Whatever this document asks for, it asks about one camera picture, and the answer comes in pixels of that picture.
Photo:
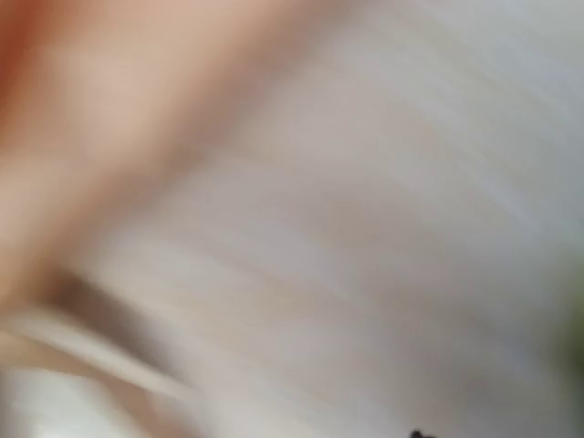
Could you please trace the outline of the pink wrapping paper sheet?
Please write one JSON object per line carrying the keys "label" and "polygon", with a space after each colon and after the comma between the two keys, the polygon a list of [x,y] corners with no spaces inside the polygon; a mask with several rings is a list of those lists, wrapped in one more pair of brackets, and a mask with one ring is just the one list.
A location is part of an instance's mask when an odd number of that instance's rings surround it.
{"label": "pink wrapping paper sheet", "polygon": [[4,1],[1,310],[54,287],[63,255],[168,167],[190,115],[337,1]]}

